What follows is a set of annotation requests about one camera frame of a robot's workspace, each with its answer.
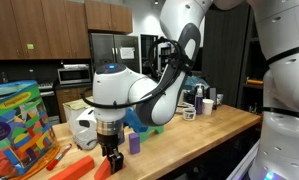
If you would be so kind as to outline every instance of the blue light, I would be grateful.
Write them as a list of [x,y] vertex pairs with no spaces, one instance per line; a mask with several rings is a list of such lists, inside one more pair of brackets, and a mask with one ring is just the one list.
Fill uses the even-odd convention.
[[272,180],[273,179],[273,172],[268,172],[264,180]]

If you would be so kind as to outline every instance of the wooden countertop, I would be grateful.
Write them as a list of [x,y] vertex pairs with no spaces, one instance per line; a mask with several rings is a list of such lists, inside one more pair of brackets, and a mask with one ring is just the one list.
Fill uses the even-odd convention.
[[[110,179],[157,179],[259,121],[260,117],[257,115],[226,105],[221,105],[209,116],[196,116],[195,121],[184,121],[182,115],[176,114],[165,125],[165,131],[162,134],[150,134],[150,137],[141,143],[140,153],[135,155],[129,153],[128,134],[133,131],[125,128],[126,141],[119,146],[119,151],[125,156],[126,168],[112,175]],[[74,144],[67,124],[54,126],[54,131],[62,147],[69,143]],[[87,155],[94,158],[96,167],[81,179],[93,179],[104,159],[100,145],[91,151],[78,150],[74,145],[52,171],[44,168],[31,179],[50,178]]]

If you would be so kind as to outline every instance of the green object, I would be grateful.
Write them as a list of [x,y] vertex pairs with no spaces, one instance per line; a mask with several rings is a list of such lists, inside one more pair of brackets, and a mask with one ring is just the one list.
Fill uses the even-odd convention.
[[155,134],[161,134],[165,131],[165,127],[164,126],[157,126],[157,127],[152,127],[149,126],[148,130],[146,132],[140,132],[138,133],[139,138],[140,138],[140,143],[145,142],[148,139],[148,135],[154,131]]
[[33,44],[27,44],[27,49],[35,49],[35,47],[33,46]]

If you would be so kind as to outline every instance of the humanoid robot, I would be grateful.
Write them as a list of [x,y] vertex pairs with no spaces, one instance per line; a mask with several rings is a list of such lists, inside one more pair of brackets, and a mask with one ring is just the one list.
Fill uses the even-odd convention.
[[[175,47],[157,83],[124,65],[96,70],[93,81],[97,137],[111,173],[122,168],[118,151],[126,108],[133,106],[143,124],[171,120],[180,88],[192,68],[200,44],[198,27],[212,4],[231,9],[243,0],[167,0],[161,28]],[[252,180],[299,179],[299,0],[247,0],[255,13],[260,44],[270,70],[264,77],[264,121],[258,153],[247,176]]]

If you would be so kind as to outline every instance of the oven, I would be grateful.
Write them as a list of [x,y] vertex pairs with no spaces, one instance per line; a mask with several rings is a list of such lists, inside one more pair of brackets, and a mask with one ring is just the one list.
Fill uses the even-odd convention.
[[40,96],[45,105],[49,122],[52,125],[59,124],[59,111],[57,105],[57,98],[53,90],[53,83],[40,83],[38,84]]

